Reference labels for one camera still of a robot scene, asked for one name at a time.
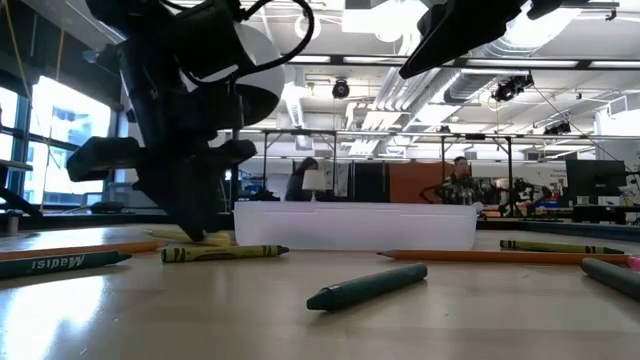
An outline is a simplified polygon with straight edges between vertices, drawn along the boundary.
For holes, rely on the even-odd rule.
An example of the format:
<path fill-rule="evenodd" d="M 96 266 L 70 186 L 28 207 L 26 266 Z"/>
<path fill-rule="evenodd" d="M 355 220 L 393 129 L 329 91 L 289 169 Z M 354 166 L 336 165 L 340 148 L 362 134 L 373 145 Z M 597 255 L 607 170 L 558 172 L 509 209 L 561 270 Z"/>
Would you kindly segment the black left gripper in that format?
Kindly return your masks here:
<path fill-rule="evenodd" d="M 258 120 L 254 74 L 258 32 L 223 20 L 120 19 L 124 41 L 108 48 L 120 67 L 141 140 L 92 137 L 68 160 L 74 182 L 133 168 L 136 186 L 193 241 L 220 230 L 217 178 L 255 153 L 252 145 L 210 147 L 221 130 Z M 176 201 L 196 201 L 195 210 Z"/>

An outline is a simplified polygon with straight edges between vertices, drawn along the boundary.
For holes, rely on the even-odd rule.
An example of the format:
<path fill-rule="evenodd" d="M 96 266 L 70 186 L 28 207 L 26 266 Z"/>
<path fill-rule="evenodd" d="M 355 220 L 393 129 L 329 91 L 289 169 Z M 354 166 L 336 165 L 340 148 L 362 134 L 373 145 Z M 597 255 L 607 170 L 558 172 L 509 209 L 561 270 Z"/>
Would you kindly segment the yellow crayon black print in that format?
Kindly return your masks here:
<path fill-rule="evenodd" d="M 624 254 L 624 251 L 609 248 L 609 247 L 603 247 L 603 246 L 527 242 L 527 241 L 515 241 L 515 240 L 500 240 L 499 246 L 502 249 L 533 251 L 533 252 Z"/>
<path fill-rule="evenodd" d="M 281 245 L 252 245 L 229 247 L 172 247 L 163 249 L 163 263 L 183 263 L 244 258 L 278 257 L 290 251 Z"/>

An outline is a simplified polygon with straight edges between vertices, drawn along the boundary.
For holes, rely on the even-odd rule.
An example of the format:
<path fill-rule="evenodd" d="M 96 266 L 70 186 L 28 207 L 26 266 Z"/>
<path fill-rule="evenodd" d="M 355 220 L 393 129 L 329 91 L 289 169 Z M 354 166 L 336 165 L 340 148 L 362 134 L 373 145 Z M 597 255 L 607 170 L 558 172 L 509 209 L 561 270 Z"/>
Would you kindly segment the orange pencil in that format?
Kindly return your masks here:
<path fill-rule="evenodd" d="M 449 250 L 389 250 L 378 255 L 394 260 L 440 261 L 440 262 L 491 262 L 579 265 L 585 258 L 593 258 L 615 265 L 628 264 L 628 255 L 537 253 L 499 251 L 449 251 Z"/>
<path fill-rule="evenodd" d="M 35 250 L 21 250 L 0 252 L 0 261 L 26 259 L 34 257 L 47 257 L 57 255 L 72 255 L 93 252 L 119 251 L 122 253 L 143 253 L 153 252 L 165 246 L 163 242 L 138 242 L 138 243 L 116 243 L 94 246 L 47 248 Z"/>

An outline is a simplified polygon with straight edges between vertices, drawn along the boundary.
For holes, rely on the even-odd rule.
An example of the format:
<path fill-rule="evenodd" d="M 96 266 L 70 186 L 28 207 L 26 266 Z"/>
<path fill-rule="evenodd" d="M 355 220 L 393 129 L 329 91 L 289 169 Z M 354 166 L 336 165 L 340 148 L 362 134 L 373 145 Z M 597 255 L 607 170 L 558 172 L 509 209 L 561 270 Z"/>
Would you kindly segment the green printed pencil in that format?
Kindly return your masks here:
<path fill-rule="evenodd" d="M 119 251 L 0 261 L 0 280 L 115 265 L 132 257 Z"/>

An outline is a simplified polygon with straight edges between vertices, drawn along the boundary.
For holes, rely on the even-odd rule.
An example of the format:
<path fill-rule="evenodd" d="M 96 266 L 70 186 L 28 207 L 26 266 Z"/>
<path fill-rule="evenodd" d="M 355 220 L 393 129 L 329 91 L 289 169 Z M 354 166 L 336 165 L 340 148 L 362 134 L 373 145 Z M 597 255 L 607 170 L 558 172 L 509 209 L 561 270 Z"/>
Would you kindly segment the clear pencil box pink lid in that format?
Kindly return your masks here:
<path fill-rule="evenodd" d="M 472 206 L 356 202 L 239 202 L 241 245 L 292 250 L 469 250 L 477 215 Z"/>

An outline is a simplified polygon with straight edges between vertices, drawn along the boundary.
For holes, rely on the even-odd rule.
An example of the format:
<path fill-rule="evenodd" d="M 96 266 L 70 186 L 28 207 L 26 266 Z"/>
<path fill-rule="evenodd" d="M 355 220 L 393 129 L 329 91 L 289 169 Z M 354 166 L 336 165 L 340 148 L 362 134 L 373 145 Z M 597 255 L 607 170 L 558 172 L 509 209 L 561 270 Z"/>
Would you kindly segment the small dark pencil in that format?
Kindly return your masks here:
<path fill-rule="evenodd" d="M 425 264 L 413 264 L 347 280 L 320 289 L 306 301 L 308 310 L 334 311 L 376 298 L 423 281 Z"/>

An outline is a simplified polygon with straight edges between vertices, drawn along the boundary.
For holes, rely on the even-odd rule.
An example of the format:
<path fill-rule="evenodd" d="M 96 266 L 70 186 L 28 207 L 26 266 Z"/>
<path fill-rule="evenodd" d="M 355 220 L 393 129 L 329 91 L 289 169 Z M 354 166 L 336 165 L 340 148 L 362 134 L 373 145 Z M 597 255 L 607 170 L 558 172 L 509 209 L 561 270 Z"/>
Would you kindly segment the black pen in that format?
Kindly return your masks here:
<path fill-rule="evenodd" d="M 585 258 L 580 267 L 589 277 L 640 301 L 640 273 L 594 258 Z"/>

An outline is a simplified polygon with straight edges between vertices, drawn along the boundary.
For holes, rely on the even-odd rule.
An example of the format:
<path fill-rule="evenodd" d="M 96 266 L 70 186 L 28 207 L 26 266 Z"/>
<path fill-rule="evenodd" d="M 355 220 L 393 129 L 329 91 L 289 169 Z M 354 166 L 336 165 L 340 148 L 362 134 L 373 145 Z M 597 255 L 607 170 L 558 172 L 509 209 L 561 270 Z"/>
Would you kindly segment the person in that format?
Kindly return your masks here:
<path fill-rule="evenodd" d="M 459 156 L 454 159 L 452 173 L 436 188 L 435 194 L 443 204 L 473 205 L 481 201 L 484 189 L 471 176 L 468 160 Z"/>
<path fill-rule="evenodd" d="M 293 171 L 287 182 L 285 200 L 292 202 L 310 201 L 312 192 L 303 189 L 304 175 L 307 170 L 317 170 L 318 162 L 311 158 L 305 158 Z"/>

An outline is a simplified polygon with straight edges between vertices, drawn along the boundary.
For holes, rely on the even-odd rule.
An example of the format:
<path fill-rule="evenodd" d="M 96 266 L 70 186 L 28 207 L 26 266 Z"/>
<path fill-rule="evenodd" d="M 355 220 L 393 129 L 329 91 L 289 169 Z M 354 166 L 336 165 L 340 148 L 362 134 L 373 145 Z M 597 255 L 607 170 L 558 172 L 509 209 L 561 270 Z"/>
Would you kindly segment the large window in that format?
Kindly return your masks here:
<path fill-rule="evenodd" d="M 6 184 L 31 204 L 80 205 L 104 182 L 73 182 L 68 160 L 77 147 L 108 134 L 111 109 L 55 80 L 40 77 L 25 98 L 0 87 L 0 160 L 32 167 L 11 170 Z"/>

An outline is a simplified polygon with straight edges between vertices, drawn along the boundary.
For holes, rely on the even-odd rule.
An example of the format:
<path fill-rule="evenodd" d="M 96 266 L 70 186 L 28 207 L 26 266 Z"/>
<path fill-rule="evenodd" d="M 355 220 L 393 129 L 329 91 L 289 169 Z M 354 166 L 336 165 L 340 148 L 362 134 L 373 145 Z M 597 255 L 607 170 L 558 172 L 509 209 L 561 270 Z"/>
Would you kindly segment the orange partition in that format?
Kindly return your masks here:
<path fill-rule="evenodd" d="M 439 203 L 435 189 L 453 172 L 452 163 L 393 163 L 389 165 L 391 203 Z"/>

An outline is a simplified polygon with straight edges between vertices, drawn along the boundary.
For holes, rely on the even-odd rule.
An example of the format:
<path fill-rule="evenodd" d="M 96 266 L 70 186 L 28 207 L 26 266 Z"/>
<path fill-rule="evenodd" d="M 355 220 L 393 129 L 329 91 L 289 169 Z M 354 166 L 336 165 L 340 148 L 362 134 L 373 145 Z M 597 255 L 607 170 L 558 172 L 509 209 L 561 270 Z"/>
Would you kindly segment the black monitor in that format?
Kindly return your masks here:
<path fill-rule="evenodd" d="M 571 197 L 620 196 L 620 188 L 627 185 L 623 161 L 566 160 L 565 166 Z"/>

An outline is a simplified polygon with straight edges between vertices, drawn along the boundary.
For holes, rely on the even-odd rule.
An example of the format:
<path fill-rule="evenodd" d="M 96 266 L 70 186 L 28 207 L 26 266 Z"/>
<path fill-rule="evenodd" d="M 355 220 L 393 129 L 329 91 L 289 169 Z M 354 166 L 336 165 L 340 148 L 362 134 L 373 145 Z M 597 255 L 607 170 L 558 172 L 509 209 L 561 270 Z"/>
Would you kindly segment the black aluminium table frame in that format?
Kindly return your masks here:
<path fill-rule="evenodd" d="M 401 203 L 355 203 L 355 202 L 260 202 L 253 201 L 252 206 L 269 213 L 281 212 L 287 224 L 296 222 L 296 215 L 318 216 L 322 211 L 335 215 L 336 225 L 344 220 L 348 225 L 353 224 L 360 215 L 364 217 L 366 225 L 380 225 L 388 220 L 392 225 L 400 223 L 400 215 L 436 216 L 436 224 L 442 228 L 446 225 L 444 219 L 451 218 L 460 209 L 458 205 L 426 205 Z M 159 214 L 62 214 L 50 213 L 32 217 L 17 214 L 20 230 L 53 230 L 65 228 L 99 227 L 107 225 L 125 225 L 136 223 L 193 225 L 198 233 L 206 230 L 235 230 L 239 226 L 235 223 L 232 213 L 219 213 L 204 216 L 198 213 L 172 216 Z M 553 233 L 567 236 L 587 237 L 640 243 L 640 227 L 623 225 L 604 225 L 587 223 L 544 222 L 542 220 L 524 221 L 517 219 L 481 220 L 476 228 L 479 230 L 497 231 L 529 231 Z"/>

